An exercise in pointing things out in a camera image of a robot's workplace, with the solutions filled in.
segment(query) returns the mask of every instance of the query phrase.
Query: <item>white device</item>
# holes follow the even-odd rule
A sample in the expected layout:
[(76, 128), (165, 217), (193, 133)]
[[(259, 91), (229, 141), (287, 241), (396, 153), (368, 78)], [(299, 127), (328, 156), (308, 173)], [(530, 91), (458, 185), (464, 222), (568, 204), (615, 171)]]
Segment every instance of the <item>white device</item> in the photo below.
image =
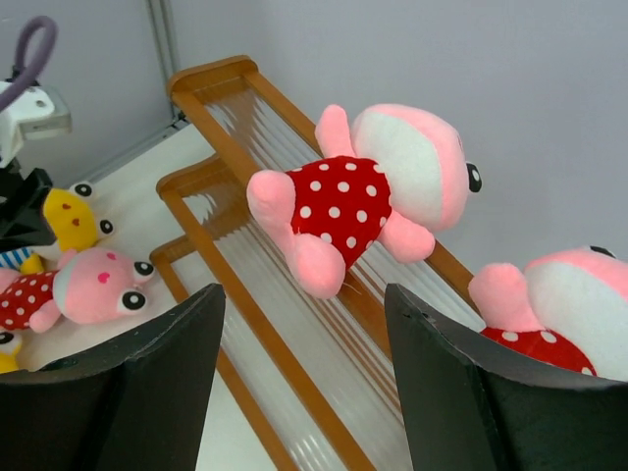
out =
[[(0, 93), (11, 85), (0, 81)], [(6, 169), (25, 141), (72, 131), (68, 106), (54, 88), (33, 86), (0, 112), (0, 170)]]

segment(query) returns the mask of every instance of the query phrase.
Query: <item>plush toy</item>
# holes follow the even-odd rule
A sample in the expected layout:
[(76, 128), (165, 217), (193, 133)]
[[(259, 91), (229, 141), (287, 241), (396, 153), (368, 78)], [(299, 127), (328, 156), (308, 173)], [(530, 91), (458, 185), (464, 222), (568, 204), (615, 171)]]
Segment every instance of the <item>plush toy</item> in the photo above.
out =
[(586, 247), (483, 268), (469, 284), (483, 334), (551, 365), (628, 381), (628, 264)]
[(114, 226), (99, 220), (89, 206), (94, 199), (90, 183), (81, 182), (70, 189), (53, 188), (43, 204), (43, 215), (57, 240), (52, 245), (35, 246), (0, 254), (0, 267), (20, 270), (23, 274), (44, 271), (42, 259), (58, 262), (69, 249), (85, 250), (110, 236)]
[(55, 271), (21, 275), (0, 269), (0, 328), (41, 333), (61, 315), (96, 324), (136, 314), (147, 303), (138, 287), (154, 272), (150, 263), (102, 247), (68, 250)]
[(375, 105), (349, 128), (332, 105), (316, 128), (324, 160), (248, 183), (253, 218), (303, 289), (335, 296), (346, 270), (375, 241), (400, 263), (432, 254), (434, 231), (457, 223), (482, 186), (458, 132), (427, 111)]
[(16, 357), (22, 348), (22, 336), (13, 332), (0, 332), (0, 375), (18, 371)]

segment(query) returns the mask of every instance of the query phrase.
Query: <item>pink plush foot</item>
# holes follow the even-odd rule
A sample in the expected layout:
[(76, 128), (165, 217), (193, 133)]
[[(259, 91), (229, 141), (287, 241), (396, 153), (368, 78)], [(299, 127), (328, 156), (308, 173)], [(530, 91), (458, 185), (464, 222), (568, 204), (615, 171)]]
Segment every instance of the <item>pink plush foot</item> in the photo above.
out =
[(50, 300), (44, 303), (38, 311), (35, 311), (28, 319), (30, 328), (38, 334), (46, 332), (55, 325), (55, 323), (61, 317), (61, 312), (55, 304), (55, 301)]
[(275, 245), (282, 252), (290, 250), (296, 200), (292, 179), (283, 172), (262, 170), (248, 182), (246, 199), (251, 215)]
[(303, 290), (320, 299), (338, 294), (345, 275), (340, 252), (311, 234), (295, 235), (291, 245), (292, 251), (287, 254), (288, 267)]
[(526, 279), (514, 265), (487, 265), (469, 283), (469, 295), (488, 327), (511, 332), (544, 329), (528, 300)]
[(16, 278), (20, 277), (20, 272), (11, 268), (0, 268), (0, 292), (8, 288)]
[(355, 157), (346, 112), (338, 105), (325, 108), (315, 130), (323, 157)]
[(399, 263), (421, 262), (432, 255), (436, 241), (432, 233), (392, 210), (378, 241)]

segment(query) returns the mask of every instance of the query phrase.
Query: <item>white wall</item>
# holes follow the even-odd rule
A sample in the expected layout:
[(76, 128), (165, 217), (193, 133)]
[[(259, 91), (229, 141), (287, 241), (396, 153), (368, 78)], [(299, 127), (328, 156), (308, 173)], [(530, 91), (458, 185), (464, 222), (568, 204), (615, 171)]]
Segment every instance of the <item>white wall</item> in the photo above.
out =
[(40, 82), (60, 91), (74, 132), (27, 143), (19, 160), (65, 185), (165, 127), (171, 111), (143, 1), (0, 0), (1, 79), (11, 73), (20, 29), (37, 15), (59, 24)]
[(172, 3), (183, 67), (245, 53), (314, 120), (400, 102), (458, 127), (484, 189), (440, 240), (472, 270), (590, 243), (628, 259), (628, 2)]

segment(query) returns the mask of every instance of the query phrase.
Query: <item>plush toy eye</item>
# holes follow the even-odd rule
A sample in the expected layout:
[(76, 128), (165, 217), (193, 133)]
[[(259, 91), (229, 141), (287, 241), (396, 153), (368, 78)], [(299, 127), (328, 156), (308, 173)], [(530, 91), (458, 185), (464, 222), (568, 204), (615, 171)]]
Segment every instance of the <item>plush toy eye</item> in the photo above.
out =
[(7, 343), (11, 343), (15, 336), (10, 332), (0, 332), (0, 345), (6, 345)]
[(78, 183), (74, 187), (74, 191), (78, 196), (82, 196), (83, 198), (88, 198), (94, 192), (91, 185), (89, 183)]
[(597, 253), (602, 253), (602, 254), (607, 255), (607, 256), (609, 256), (609, 257), (612, 257), (612, 258), (617, 258), (617, 257), (615, 256), (615, 254), (614, 254), (614, 253), (612, 253), (612, 252), (611, 252), (610, 250), (608, 250), (607, 248), (604, 248), (604, 247), (598, 247), (597, 245), (590, 245), (590, 246), (589, 246), (589, 248), (591, 248), (591, 250), (593, 250), (594, 252), (597, 252)]
[(148, 262), (135, 262), (133, 267), (136, 273), (135, 280), (139, 283), (146, 281), (155, 272), (155, 267)]
[(127, 291), (122, 295), (121, 301), (126, 311), (139, 311), (146, 305), (146, 296), (139, 291)]
[(480, 171), (474, 164), (467, 162), (467, 172), (469, 174), (469, 189), (473, 193), (478, 193), (482, 189)]
[(114, 231), (114, 225), (108, 219), (103, 219), (102, 221), (100, 221), (100, 223), (98, 223), (98, 226), (100, 227), (100, 232), (104, 236), (108, 236)]

